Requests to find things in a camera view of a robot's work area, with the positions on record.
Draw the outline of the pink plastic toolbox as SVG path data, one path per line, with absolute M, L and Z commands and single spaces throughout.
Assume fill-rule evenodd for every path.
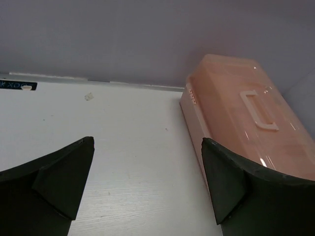
M 188 75 L 180 105 L 203 173 L 202 140 L 211 138 L 314 186 L 314 140 L 255 60 L 205 55 Z

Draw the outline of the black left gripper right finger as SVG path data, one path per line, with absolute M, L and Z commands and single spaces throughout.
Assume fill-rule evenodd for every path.
M 225 236 L 312 236 L 315 183 L 202 140 L 202 161 L 216 223 Z

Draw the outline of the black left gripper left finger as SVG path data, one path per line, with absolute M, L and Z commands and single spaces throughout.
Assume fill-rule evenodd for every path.
M 94 138 L 84 137 L 2 171 L 0 234 L 66 236 L 79 210 L 94 151 Z

